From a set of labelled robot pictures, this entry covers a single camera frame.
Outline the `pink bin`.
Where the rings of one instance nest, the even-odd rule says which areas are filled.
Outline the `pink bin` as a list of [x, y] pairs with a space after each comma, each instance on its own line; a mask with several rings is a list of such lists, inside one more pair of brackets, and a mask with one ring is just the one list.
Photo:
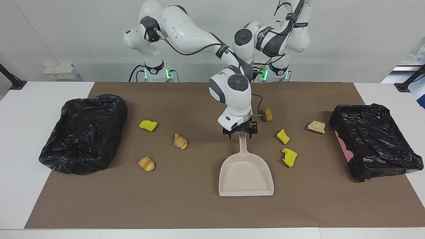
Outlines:
[[349, 163], [351, 161], [351, 159], [354, 157], [354, 153], [350, 150], [348, 150], [347, 145], [345, 144], [345, 142], [340, 138], [339, 133], [334, 130], [334, 133], [336, 135], [336, 138], [340, 144], [340, 147], [343, 151], [343, 154], [345, 156], [345, 159], [347, 161], [347, 163]]

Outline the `blue white panel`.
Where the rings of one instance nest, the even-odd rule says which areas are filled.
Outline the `blue white panel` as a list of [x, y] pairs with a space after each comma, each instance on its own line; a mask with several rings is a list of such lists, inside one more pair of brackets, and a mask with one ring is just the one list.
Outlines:
[[425, 81], [417, 81], [409, 86], [409, 90], [416, 103], [425, 110]]

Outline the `toy croissant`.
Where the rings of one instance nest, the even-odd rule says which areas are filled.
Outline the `toy croissant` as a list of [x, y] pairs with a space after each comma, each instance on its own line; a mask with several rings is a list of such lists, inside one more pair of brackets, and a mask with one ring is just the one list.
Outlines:
[[174, 134], [175, 138], [174, 138], [174, 146], [180, 148], [181, 150], [184, 150], [185, 148], [187, 148], [188, 146], [188, 140], [186, 138], [184, 138], [183, 136], [175, 133]]
[[153, 171], [155, 168], [155, 162], [148, 156], [141, 158], [137, 164], [147, 172]]

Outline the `yellow sponge piece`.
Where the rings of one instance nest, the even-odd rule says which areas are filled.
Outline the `yellow sponge piece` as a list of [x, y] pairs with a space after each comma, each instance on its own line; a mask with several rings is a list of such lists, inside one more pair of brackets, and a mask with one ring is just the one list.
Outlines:
[[293, 167], [298, 154], [295, 151], [292, 151], [288, 148], [284, 148], [281, 152], [284, 154], [284, 158], [282, 159], [282, 161], [288, 167], [290, 167], [290, 168]]
[[281, 129], [276, 137], [284, 144], [286, 145], [290, 141], [290, 137], [286, 134], [284, 129]]
[[158, 126], [158, 123], [156, 121], [150, 121], [150, 120], [143, 120], [139, 124], [140, 129], [145, 129], [149, 132], [153, 132], [157, 126]]

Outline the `white tissue box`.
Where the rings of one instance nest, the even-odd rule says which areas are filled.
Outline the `white tissue box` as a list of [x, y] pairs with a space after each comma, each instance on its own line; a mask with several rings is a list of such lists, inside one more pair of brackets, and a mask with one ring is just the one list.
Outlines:
[[50, 80], [76, 80], [80, 76], [73, 64], [45, 65], [43, 73]]

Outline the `black plastic trash bag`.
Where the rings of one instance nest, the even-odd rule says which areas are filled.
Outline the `black plastic trash bag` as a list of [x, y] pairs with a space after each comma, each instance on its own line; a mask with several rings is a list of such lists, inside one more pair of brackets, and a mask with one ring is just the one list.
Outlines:
[[118, 150], [127, 116], [126, 102], [114, 94], [67, 101], [39, 162], [64, 174], [106, 169]]
[[424, 169], [422, 157], [413, 151], [383, 105], [338, 105], [329, 124], [354, 153], [347, 165], [358, 182]]

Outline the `beige plastic dustpan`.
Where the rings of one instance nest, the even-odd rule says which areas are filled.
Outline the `beige plastic dustpan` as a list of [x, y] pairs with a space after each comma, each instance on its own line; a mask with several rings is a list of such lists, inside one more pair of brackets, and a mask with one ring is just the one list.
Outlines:
[[227, 157], [219, 174], [221, 197], [272, 196], [274, 183], [270, 168], [263, 158], [249, 153], [246, 133], [239, 133], [239, 152]]

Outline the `patterned poster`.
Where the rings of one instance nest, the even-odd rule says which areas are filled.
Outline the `patterned poster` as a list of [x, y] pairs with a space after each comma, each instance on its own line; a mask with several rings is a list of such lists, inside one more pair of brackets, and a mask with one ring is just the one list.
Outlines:
[[425, 64], [425, 44], [416, 45], [406, 56], [405, 63], [411, 65]]

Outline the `brown table mat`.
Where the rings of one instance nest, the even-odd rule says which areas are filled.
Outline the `brown table mat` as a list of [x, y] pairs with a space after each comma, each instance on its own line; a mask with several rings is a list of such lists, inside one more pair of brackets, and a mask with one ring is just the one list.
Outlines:
[[[261, 156], [274, 182], [271, 197], [220, 197], [223, 161], [238, 152], [222, 134], [224, 105], [207, 83], [95, 83], [89, 97], [115, 94], [128, 119], [110, 166], [89, 175], [51, 172], [25, 228], [425, 227], [425, 208], [405, 175], [356, 183], [328, 123], [337, 105], [362, 105], [352, 83], [253, 84], [273, 119], [258, 123], [248, 150]], [[153, 132], [140, 129], [156, 121]], [[284, 145], [277, 133], [284, 129]], [[188, 140], [174, 146], [174, 134]], [[295, 151], [293, 167], [282, 150]], [[147, 172], [137, 162], [155, 162]]]

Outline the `beige bread chunk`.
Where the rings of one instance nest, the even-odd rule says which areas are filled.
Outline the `beige bread chunk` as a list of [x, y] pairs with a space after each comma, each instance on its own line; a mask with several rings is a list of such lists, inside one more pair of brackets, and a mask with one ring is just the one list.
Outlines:
[[320, 134], [325, 134], [325, 123], [314, 120], [307, 125], [307, 130]]

